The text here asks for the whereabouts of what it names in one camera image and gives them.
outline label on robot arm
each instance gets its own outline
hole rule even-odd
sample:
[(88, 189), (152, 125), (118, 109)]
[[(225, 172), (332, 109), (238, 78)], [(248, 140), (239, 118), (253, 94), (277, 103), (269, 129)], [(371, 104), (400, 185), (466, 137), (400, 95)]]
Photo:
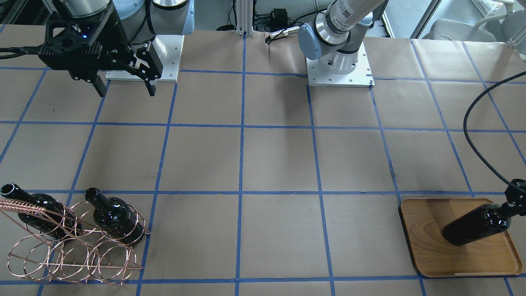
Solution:
[(342, 31), (348, 31), (352, 26), (347, 25), (345, 22), (348, 21), (355, 11), (351, 8), (347, 1), (340, 0), (337, 4), (334, 4), (336, 15), (331, 18), (334, 26)]

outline white vent grille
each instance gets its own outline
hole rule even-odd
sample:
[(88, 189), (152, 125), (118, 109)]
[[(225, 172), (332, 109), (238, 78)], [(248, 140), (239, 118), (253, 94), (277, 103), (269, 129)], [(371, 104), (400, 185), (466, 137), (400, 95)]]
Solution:
[(484, 17), (494, 16), (502, 7), (502, 3), (492, 0), (471, 0)]

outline wine bottle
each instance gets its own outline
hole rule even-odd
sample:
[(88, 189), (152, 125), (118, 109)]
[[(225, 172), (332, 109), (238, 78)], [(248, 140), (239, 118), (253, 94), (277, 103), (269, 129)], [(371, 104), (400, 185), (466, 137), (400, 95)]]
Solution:
[(144, 228), (125, 201), (107, 198), (97, 188), (86, 190), (84, 197), (95, 207), (95, 223), (112, 239), (123, 244), (135, 244), (143, 238)]
[[(14, 183), (4, 185), (0, 189), (0, 194), (8, 199), (21, 200), (34, 205), (42, 206), (45, 209), (58, 213), (60, 215), (63, 215), (65, 212), (64, 206), (53, 197), (42, 193), (29, 194)], [(64, 219), (64, 227), (69, 232), (73, 233), (74, 228), (76, 228), (77, 231), (81, 230), (82, 228), (80, 223), (75, 223), (75, 216), (69, 211), (66, 212), (66, 216), (70, 219), (63, 218), (62, 216), (54, 214), (48, 215), (58, 224), (61, 224), (62, 220)], [(47, 233), (56, 240), (63, 239), (68, 236), (68, 234), (66, 234), (66, 232), (57, 224), (50, 221), (46, 221), (41, 217), (33, 216), (30, 214), (18, 214), (18, 218), (27, 225), (36, 228), (42, 233)]]
[(511, 218), (500, 205), (486, 203), (446, 225), (442, 234), (448, 242), (461, 246), (501, 233), (510, 225)]

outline brown tray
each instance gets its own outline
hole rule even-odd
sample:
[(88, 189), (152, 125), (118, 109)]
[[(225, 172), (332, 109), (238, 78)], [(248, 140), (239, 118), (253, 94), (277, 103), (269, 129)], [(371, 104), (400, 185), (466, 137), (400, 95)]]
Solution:
[(423, 275), (517, 275), (522, 261), (507, 231), (464, 246), (446, 241), (441, 229), (488, 199), (406, 199), (400, 216), (413, 264)]

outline robotic arm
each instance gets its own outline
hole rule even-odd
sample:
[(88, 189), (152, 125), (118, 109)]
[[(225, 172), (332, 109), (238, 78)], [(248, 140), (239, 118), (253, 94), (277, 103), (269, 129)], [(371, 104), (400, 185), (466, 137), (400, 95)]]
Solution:
[(51, 69), (67, 70), (74, 80), (93, 84), (100, 96), (106, 95), (106, 87), (97, 73), (111, 70), (139, 77), (154, 96), (163, 64), (152, 41), (158, 34), (194, 31), (194, 0), (43, 1), (53, 11), (45, 42), (11, 47), (11, 52), (38, 54)]
[[(371, 25), (372, 11), (382, 2), (383, 0), (335, 0), (312, 22), (301, 26), (298, 42), (308, 59), (309, 84), (369, 86), (370, 78), (366, 79), (367, 83), (364, 85), (353, 85), (348, 82), (352, 82), (354, 77), (347, 75), (358, 65), (358, 51)], [(311, 76), (320, 76), (332, 83), (313, 83), (316, 78)]]

